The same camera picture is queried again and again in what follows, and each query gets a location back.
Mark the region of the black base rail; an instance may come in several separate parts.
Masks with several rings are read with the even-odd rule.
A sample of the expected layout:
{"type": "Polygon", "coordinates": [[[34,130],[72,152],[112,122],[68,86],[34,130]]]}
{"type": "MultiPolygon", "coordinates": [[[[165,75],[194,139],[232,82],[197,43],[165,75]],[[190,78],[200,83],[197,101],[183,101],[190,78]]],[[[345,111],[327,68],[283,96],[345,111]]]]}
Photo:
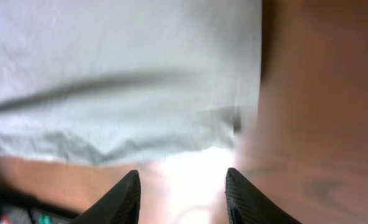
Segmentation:
{"type": "Polygon", "coordinates": [[[0,224],[67,224],[77,216],[29,195],[0,189],[0,224]]]}

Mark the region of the khaki shorts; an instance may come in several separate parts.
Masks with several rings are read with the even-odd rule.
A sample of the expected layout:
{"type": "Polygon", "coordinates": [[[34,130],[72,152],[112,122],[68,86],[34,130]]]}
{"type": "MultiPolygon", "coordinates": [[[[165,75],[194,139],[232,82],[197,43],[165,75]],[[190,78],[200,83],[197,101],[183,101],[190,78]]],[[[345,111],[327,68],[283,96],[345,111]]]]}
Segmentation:
{"type": "Polygon", "coordinates": [[[0,0],[0,156],[234,149],[261,57],[261,1],[0,0]]]}

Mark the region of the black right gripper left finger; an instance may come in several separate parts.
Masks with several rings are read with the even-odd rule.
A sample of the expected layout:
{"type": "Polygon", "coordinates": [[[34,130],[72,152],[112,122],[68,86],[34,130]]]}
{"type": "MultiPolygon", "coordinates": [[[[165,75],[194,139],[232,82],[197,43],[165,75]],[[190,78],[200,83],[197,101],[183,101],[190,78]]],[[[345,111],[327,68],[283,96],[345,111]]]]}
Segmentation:
{"type": "Polygon", "coordinates": [[[140,204],[139,172],[131,170],[70,224],[138,224],[140,204]]]}

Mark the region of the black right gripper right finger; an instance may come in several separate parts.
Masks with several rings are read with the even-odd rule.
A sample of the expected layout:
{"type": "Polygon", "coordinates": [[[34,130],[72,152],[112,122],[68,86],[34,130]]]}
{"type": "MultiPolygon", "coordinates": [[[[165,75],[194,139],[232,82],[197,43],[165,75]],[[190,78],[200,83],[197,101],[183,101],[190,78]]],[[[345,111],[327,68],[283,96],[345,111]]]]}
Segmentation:
{"type": "Polygon", "coordinates": [[[227,170],[225,196],[230,224],[301,224],[233,167],[227,170]]]}

